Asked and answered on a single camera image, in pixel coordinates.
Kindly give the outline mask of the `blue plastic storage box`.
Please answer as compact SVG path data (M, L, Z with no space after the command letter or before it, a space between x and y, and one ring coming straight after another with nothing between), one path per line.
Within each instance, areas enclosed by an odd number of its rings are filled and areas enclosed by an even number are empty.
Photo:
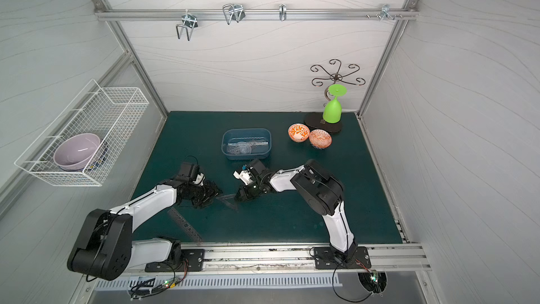
M229 160L265 159L271 148L271 132L264 128L229 129L222 137L222 153Z

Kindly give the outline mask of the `blue semicircle protractor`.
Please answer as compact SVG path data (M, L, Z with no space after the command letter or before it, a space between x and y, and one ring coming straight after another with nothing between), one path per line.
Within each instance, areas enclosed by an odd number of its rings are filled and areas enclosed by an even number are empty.
M232 144L235 155L249 155L252 153L252 146L248 142L237 142Z

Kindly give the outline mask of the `dark straight stencil ruler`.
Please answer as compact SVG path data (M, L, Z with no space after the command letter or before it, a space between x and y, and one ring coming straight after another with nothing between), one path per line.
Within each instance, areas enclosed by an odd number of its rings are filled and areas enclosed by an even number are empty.
M196 244L202 244L202 236L195 228L177 211L176 208L170 208L167 211L169 217L180 227Z

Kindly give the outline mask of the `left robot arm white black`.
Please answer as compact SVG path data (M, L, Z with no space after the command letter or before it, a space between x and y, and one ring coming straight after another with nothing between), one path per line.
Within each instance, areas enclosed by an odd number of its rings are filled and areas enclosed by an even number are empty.
M110 210L91 211L80 230L67 261L71 272L112 281L125 270L162 263L177 270L184 264L181 243L171 238L133 240L144 222L183 200L205 207L222 190L212 181L198 184L165 180L152 190Z

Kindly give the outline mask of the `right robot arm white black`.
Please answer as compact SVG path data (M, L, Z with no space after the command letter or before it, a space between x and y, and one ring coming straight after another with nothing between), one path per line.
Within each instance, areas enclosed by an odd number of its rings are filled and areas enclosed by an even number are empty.
M336 262L352 262L357 243L345 214L344 185L318 161L310 159L296 168L272 171L261 160L254 159L233 176L243 183L235 195L236 201L251 201L268 193L298 192L322 216Z

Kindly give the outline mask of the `clear stencil template ruler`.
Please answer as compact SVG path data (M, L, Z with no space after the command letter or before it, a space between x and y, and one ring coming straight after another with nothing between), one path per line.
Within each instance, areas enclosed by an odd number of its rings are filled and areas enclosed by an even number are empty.
M261 141L261 140L257 140L257 139L239 140L239 141L252 141L252 140L255 140L255 141ZM229 153L229 154L231 154L231 155L235 155L235 154L233 153L233 148L232 148L232 147L227 146L226 150L227 150L227 153ZM265 151L265 150L267 150L267 148L265 148L265 147L262 147L262 148L255 148L255 147L252 147L252 153L251 153L251 154L253 154L253 153L259 153L260 151Z

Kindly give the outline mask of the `small clear triangle ruler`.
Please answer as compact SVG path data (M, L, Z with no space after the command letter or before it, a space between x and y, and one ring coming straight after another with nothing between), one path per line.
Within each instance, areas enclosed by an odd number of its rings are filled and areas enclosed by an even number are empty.
M235 194L227 194L227 195L218 196L216 200L221 201L226 207L232 209L235 212L238 212L239 207L236 203L235 197L236 197Z

